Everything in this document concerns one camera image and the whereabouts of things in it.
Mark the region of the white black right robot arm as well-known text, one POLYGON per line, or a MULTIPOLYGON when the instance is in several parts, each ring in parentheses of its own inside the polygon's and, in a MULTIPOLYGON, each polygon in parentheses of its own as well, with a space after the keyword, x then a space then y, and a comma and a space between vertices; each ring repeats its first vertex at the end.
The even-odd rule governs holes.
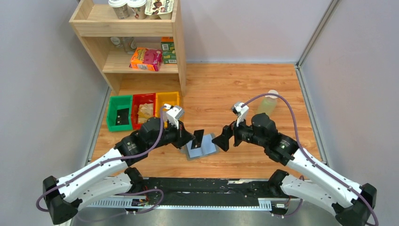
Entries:
POLYGON ((265 154, 312 182, 303 182, 283 170, 270 177, 268 190, 274 197, 283 194, 307 200, 329 213, 343 226, 366 226, 376 202, 376 188, 369 183, 360 185, 338 174, 314 158, 292 138, 278 132, 275 122, 265 113, 256 114, 247 125, 246 120, 236 120, 223 127, 221 135, 212 142, 223 151, 229 150, 229 140, 234 146, 247 142, 264 148, 265 154))

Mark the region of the gold card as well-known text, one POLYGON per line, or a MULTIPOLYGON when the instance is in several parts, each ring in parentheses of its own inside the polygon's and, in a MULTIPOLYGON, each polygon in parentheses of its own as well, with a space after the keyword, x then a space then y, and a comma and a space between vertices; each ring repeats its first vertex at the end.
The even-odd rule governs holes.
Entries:
POLYGON ((139 105, 138 108, 138 119, 143 121, 153 116, 153 103, 139 105))

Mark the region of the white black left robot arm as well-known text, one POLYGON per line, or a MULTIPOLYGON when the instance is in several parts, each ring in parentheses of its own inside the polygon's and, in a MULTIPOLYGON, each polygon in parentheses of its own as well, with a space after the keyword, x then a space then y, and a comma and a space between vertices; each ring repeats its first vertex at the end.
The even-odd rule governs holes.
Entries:
POLYGON ((45 178, 36 207, 49 213, 52 223, 59 225, 102 198, 128 192, 138 195, 144 183, 132 165, 147 158, 155 148, 172 145, 180 149, 194 139, 180 120, 164 122, 152 117, 96 161, 64 177, 45 178))

